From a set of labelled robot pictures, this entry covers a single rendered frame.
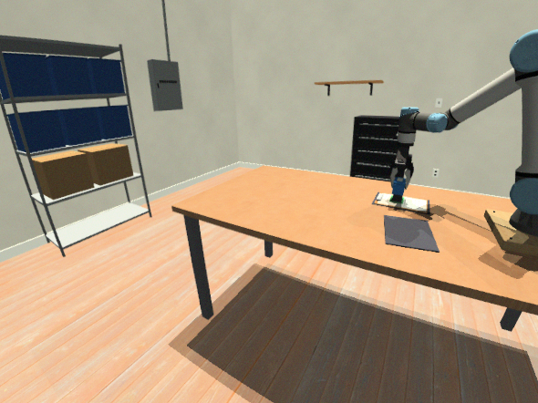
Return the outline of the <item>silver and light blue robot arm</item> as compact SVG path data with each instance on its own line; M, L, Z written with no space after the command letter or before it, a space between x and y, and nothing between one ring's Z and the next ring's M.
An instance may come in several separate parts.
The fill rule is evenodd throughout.
M419 108L402 108L397 137L400 143L413 143L416 130L440 133L455 129L462 121L521 88L522 165L515 170L515 183L510 190L510 199L517 210L509 224L538 237L538 29L514 43L510 62L511 70L443 113L420 113Z

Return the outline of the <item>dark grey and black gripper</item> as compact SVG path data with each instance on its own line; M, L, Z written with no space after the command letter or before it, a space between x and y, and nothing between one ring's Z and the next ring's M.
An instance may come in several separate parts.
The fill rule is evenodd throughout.
M398 142L397 145L399 145L399 146L401 146L403 148L409 148L411 146L414 146L414 142L413 143L400 143L400 142ZM413 162L411 162L411 161L412 161L412 154L408 154L408 160L407 160L407 164L406 164L406 168L405 168L405 169L407 169L405 171L405 175L406 175L405 190L409 186L409 182L410 182L410 179L411 179L413 171L414 171ZM399 168L394 168L394 163L395 163L395 161L393 160L391 165L390 165L390 168L389 168L391 188L393 188L393 180L395 180L395 175L398 173L397 169L399 169Z

